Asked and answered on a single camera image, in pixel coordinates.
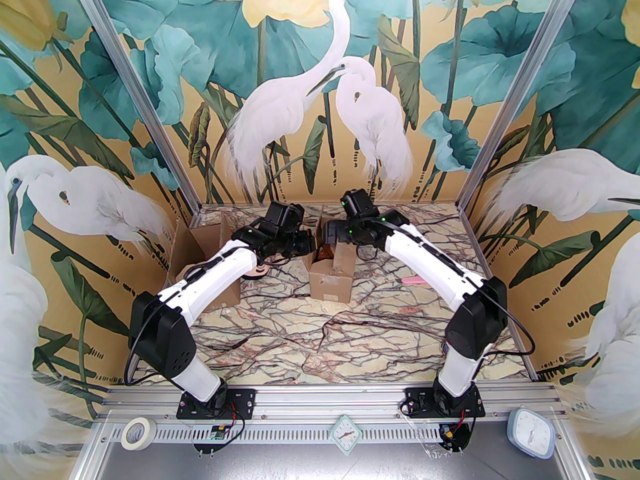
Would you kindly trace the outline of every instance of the cardboard box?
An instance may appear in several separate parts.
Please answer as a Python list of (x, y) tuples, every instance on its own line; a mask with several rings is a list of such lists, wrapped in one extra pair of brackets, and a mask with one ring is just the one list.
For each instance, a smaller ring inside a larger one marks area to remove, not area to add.
[[(231, 228), (226, 214), (221, 215), (220, 224), (188, 229), (182, 220), (178, 220), (173, 242), (171, 243), (167, 285), (180, 281), (186, 270), (193, 265), (203, 263), (214, 256), (228, 240)], [(205, 311), (240, 304), (240, 279), (232, 282)]]
[[(323, 244), (322, 226), (332, 218), (322, 215), (318, 221), (315, 228), (318, 250)], [(338, 242), (335, 245), (333, 259), (320, 261), (318, 261), (318, 250), (302, 258), (309, 272), (311, 298), (331, 302), (350, 302), (356, 266), (356, 246)]]

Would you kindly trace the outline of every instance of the pink object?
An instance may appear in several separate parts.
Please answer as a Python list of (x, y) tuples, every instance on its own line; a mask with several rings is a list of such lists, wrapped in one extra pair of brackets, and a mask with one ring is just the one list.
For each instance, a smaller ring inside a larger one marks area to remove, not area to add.
[(429, 283), (425, 281), (423, 278), (421, 278), (420, 276), (413, 276), (413, 277), (403, 277), (402, 284), (429, 284)]

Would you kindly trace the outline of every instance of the masking tape roll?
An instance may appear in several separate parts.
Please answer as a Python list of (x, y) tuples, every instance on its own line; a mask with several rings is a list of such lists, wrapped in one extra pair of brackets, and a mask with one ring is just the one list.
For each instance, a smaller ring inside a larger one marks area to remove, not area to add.
[(148, 418), (134, 418), (126, 424), (120, 443), (130, 451), (144, 450), (156, 438), (156, 422)]

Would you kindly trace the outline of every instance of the marble tabletop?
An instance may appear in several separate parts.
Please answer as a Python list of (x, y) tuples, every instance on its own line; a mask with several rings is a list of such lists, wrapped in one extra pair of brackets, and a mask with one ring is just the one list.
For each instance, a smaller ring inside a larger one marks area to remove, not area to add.
[[(481, 271), (452, 203), (395, 205), (452, 258)], [(304, 224), (320, 214), (342, 218), (339, 204), (304, 205)], [(196, 226), (220, 222), (232, 229), (264, 214), (260, 207), (205, 206)], [(428, 285), (403, 285), (414, 276), (404, 263), (361, 247), (351, 302), (309, 297), (309, 274), (299, 259), (243, 280), (240, 304), (203, 313), (191, 327), (206, 364), (229, 384), (317, 384), (431, 381), (444, 363), (444, 329), (453, 315)], [(496, 344), (517, 350), (509, 331)], [(493, 355), (478, 379), (527, 378), (518, 357)]]

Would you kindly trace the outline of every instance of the white clock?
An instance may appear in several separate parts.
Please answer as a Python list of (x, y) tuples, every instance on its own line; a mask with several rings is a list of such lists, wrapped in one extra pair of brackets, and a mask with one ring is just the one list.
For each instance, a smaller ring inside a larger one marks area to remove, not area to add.
[(507, 437), (531, 457), (549, 459), (554, 454), (556, 428), (547, 418), (528, 409), (516, 409), (509, 414)]
[(342, 453), (349, 455), (362, 437), (362, 431), (349, 416), (341, 416), (331, 429), (331, 440), (336, 443)]

